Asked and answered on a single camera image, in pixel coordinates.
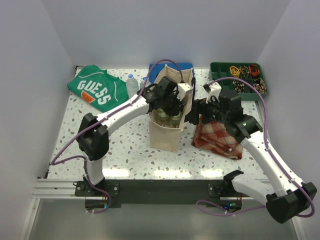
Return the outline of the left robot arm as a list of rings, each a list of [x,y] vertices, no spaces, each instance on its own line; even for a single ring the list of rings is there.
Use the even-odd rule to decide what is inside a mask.
[[[123,104],[114,109],[94,116],[86,114],[76,138],[79,149],[85,153],[84,164],[86,191],[99,196],[104,190],[103,157],[109,151],[109,137],[127,122],[148,114],[159,108],[169,116],[177,115],[185,104],[185,98],[193,93],[190,83],[176,83],[164,76],[159,83],[142,87]]]

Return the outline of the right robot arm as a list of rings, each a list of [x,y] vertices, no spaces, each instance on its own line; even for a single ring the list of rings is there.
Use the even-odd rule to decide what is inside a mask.
[[[218,97],[210,95],[194,100],[187,119],[194,125],[223,124],[228,134],[252,155],[270,182],[265,184],[246,176],[241,170],[234,170],[213,186],[214,191],[230,197],[245,194],[261,203],[281,224],[293,217],[314,215],[316,186],[312,182],[305,183],[287,166],[269,143],[258,121],[244,113],[241,97],[235,91],[222,91]]]

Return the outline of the green cap soda bottle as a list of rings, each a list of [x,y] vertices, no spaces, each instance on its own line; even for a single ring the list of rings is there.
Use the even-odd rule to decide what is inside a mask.
[[[182,115],[183,115],[183,113],[179,112],[177,115],[174,115],[170,118],[169,123],[172,128],[179,128],[180,122],[182,119]]]

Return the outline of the beige canvas tote bag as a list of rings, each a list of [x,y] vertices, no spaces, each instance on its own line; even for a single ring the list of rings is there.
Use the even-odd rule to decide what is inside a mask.
[[[162,77],[169,77],[175,82],[179,83],[181,77],[184,82],[191,85],[195,84],[195,76],[192,74],[192,70],[185,70],[184,74],[182,71],[177,71],[171,67],[165,65],[165,67],[158,73],[154,83],[158,84]],[[179,124],[179,128],[172,128],[170,126],[164,127],[157,124],[157,110],[153,110],[149,113],[149,146],[158,150],[177,152],[182,136],[184,127],[186,126],[185,118],[186,115],[191,111],[192,101],[194,95],[190,94],[184,98],[184,107],[182,108],[182,118]]]

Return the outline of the Pocari Sweat bottle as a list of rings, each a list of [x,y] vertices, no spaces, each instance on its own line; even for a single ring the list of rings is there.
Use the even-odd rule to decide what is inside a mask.
[[[133,74],[129,74],[125,83],[128,97],[132,98],[137,94],[137,91],[139,90],[138,81],[135,79]]]
[[[147,80],[146,77],[143,77],[140,81],[139,88],[142,89],[143,87],[148,87],[151,83]]]

